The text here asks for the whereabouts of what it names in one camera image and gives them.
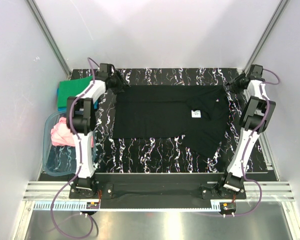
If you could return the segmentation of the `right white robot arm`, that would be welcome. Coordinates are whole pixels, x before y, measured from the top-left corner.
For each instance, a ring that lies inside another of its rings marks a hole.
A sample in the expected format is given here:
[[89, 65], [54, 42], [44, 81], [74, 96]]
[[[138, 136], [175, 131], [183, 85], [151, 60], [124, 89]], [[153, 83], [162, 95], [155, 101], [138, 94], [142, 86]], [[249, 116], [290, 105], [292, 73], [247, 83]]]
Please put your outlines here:
[[270, 100], [266, 93], [268, 82], [260, 73], [241, 74], [231, 83], [239, 90], [247, 90], [249, 100], [239, 120], [239, 142], [224, 177], [217, 185], [218, 195], [229, 198], [241, 191], [245, 181], [245, 173], [253, 147], [270, 123], [276, 102]]

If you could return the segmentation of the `black t shirt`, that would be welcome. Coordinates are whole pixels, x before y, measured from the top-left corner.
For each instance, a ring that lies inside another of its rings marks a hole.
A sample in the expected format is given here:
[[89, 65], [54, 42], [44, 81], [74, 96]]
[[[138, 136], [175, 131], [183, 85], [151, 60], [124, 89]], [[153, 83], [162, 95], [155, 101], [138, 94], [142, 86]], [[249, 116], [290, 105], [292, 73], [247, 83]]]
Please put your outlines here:
[[183, 137], [186, 148], [213, 158], [229, 115], [222, 85], [132, 85], [116, 96], [112, 137]]

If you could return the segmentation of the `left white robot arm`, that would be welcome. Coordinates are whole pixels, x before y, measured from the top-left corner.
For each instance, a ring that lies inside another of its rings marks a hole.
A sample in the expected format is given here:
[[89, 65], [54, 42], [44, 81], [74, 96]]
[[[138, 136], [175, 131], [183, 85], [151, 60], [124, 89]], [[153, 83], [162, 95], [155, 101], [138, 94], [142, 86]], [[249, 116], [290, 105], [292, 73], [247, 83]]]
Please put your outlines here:
[[128, 85], [118, 70], [100, 70], [81, 93], [68, 97], [66, 125], [73, 136], [76, 160], [75, 176], [71, 180], [72, 192], [82, 193], [87, 198], [93, 198], [98, 193], [93, 166], [95, 103], [107, 90], [116, 95]]

